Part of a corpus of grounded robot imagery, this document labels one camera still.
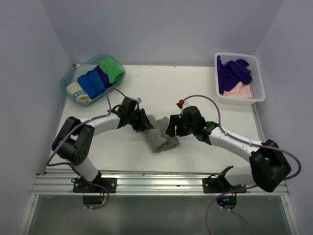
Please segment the grey towel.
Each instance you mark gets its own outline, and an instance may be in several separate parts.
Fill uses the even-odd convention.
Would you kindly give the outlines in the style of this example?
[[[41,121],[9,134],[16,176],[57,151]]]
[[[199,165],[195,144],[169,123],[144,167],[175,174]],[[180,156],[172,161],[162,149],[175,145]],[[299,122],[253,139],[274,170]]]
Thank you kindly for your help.
[[[168,117],[156,119],[154,116],[148,115],[147,118],[153,129],[144,130],[144,136],[154,153],[160,153],[179,146],[177,137],[166,134],[170,122]]]

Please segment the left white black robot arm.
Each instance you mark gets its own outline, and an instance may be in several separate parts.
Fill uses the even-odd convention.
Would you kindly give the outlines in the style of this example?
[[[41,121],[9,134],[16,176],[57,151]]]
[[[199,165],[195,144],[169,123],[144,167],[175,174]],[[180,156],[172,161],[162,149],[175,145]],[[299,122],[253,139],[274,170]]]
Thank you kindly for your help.
[[[47,166],[57,165],[50,163],[57,154],[65,160],[64,164],[71,166],[85,180],[84,186],[90,192],[99,191],[102,186],[101,173],[88,157],[92,139],[126,125],[136,132],[153,129],[145,110],[139,108],[139,102],[130,97],[125,97],[119,105],[110,106],[105,115],[90,119],[68,117],[52,144]]]

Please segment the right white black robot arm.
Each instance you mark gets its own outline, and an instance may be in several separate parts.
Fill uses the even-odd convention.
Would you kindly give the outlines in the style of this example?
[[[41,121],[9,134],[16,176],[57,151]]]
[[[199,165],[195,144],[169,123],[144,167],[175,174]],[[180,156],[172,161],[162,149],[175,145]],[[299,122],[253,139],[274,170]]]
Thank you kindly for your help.
[[[225,149],[250,165],[244,167],[228,166],[216,176],[203,180],[204,192],[229,192],[246,185],[257,185],[266,192],[273,192],[291,172],[291,166],[284,155],[277,150],[274,141],[256,144],[245,139],[239,142],[239,136],[233,139],[222,131],[220,124],[206,121],[196,106],[183,106],[181,113],[171,115],[166,134],[171,137],[193,135],[198,141]]]

